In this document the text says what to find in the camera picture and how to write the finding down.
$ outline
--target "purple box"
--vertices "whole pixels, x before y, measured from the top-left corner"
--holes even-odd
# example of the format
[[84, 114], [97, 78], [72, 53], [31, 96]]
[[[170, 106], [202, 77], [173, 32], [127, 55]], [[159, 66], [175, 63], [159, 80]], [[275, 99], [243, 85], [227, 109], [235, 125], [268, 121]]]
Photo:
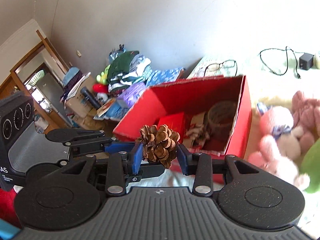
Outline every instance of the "purple box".
[[143, 82], [133, 84], [128, 87], [121, 95], [118, 96], [117, 102], [121, 107], [130, 108], [138, 100], [138, 98], [146, 90], [146, 85]]

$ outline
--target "pink stuffed toy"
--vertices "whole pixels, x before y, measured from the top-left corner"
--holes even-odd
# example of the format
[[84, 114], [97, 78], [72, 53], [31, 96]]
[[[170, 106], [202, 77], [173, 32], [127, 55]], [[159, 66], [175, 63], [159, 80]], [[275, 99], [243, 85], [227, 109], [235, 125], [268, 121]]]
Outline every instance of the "pink stuffed toy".
[[264, 137], [260, 141], [260, 151], [249, 155], [248, 161], [300, 190], [306, 189], [309, 176], [300, 175], [292, 161], [301, 154], [299, 138], [303, 136], [303, 128], [292, 129], [293, 118], [287, 108], [258, 103], [257, 109], [261, 114], [260, 130]]
[[248, 162], [296, 186], [301, 191], [310, 184], [310, 177], [307, 174], [299, 174], [297, 165], [289, 158], [281, 156], [276, 140], [271, 135], [265, 135], [261, 139], [260, 152], [252, 153]]
[[301, 152], [306, 153], [315, 143], [311, 131], [316, 128], [320, 136], [320, 100], [312, 94], [297, 91], [292, 97], [293, 126], [301, 126], [304, 135], [300, 138]]

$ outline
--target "red box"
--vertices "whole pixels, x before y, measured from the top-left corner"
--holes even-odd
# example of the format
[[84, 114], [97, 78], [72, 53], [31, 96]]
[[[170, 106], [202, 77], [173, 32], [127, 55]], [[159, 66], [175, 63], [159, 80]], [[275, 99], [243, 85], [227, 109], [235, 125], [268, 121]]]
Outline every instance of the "red box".
[[161, 117], [157, 127], [159, 128], [162, 124], [166, 124], [170, 129], [178, 132], [180, 135], [180, 140], [178, 142], [183, 142], [183, 135], [186, 126], [186, 115], [184, 112]]
[[[113, 133], [120, 140], [134, 141], [140, 136], [139, 130], [143, 125], [158, 124], [161, 117], [179, 112], [186, 115], [199, 114], [223, 100], [238, 102], [237, 112], [223, 154], [212, 155], [212, 158], [224, 159], [225, 154], [243, 158], [252, 119], [246, 76], [195, 78], [149, 87]], [[222, 182], [221, 177], [215, 181]]]

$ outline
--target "wooden door frame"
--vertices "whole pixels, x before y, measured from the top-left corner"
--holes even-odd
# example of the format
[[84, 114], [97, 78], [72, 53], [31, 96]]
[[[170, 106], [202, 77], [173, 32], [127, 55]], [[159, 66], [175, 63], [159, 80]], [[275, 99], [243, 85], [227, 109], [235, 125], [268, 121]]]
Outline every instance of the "wooden door frame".
[[47, 66], [47, 64], [44, 62], [42, 63], [39, 67], [37, 67], [36, 70], [34, 70], [32, 72], [31, 75], [29, 75], [26, 80], [22, 81], [22, 83], [27, 83], [31, 80], [31, 78], [37, 74], [40, 70], [44, 69], [45, 71], [47, 71], [48, 74], [50, 74], [52, 76], [52, 78], [60, 85], [60, 87], [63, 89], [63, 86], [61, 85], [61, 83], [59, 82], [59, 80], [57, 80], [57, 78], [53, 75], [52, 70]]
[[62, 70], [64, 74], [66, 74], [69, 70], [69, 66], [63, 61], [63, 59], [59, 56], [58, 52], [54, 49], [48, 38], [44, 38], [39, 30], [36, 30], [39, 38], [41, 39], [43, 45], [46, 50], [49, 52], [50, 56], [57, 63], [58, 67]]
[[[43, 41], [41, 41], [36, 46], [34, 46], [33, 49], [30, 50], [21, 60], [19, 60], [19, 62], [10, 70], [10, 76], [12, 77], [13, 81], [17, 84], [19, 89], [21, 91], [23, 91], [26, 96], [29, 96], [29, 97], [32, 97], [32, 96], [31, 96], [30, 92], [27, 90], [27, 88], [25, 87], [24, 83], [18, 77], [16, 70], [19, 69], [20, 67], [24, 67], [28, 62], [30, 62], [30, 60], [32, 60], [43, 49], [47, 49], [47, 46], [45, 45], [45, 43], [43, 43]], [[44, 119], [47, 120], [49, 125], [51, 125], [53, 129], [60, 128], [52, 120], [52, 118], [48, 115], [48, 113], [40, 106], [40, 104], [33, 97], [32, 97], [32, 99], [33, 99], [34, 108], [38, 111], [38, 113]]]

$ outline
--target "stuffed animal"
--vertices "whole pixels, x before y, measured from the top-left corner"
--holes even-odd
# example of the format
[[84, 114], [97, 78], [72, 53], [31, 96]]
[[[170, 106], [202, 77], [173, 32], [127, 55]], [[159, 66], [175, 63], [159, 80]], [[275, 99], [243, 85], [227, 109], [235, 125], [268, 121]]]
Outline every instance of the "stuffed animal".
[[310, 185], [306, 189], [308, 193], [320, 191], [320, 139], [308, 150], [303, 158], [300, 171], [310, 176]]
[[296, 186], [301, 191], [309, 186], [310, 177], [307, 174], [299, 174], [297, 165], [280, 154], [273, 136], [265, 135], [259, 146], [260, 151], [249, 155], [248, 162]]
[[266, 106], [259, 102], [257, 110], [261, 115], [262, 134], [270, 134], [275, 138], [283, 157], [296, 160], [301, 155], [299, 138], [303, 136], [303, 128], [298, 126], [292, 129], [293, 118], [289, 109], [282, 106]]
[[306, 153], [315, 143], [312, 130], [316, 128], [320, 136], [320, 100], [312, 94], [297, 91], [292, 97], [293, 126], [301, 126], [304, 135], [300, 139], [302, 153]]
[[108, 76], [108, 70], [110, 68], [110, 65], [105, 68], [103, 72], [101, 72], [101, 75], [97, 75], [97, 82], [99, 82], [102, 85], [107, 85], [107, 76]]

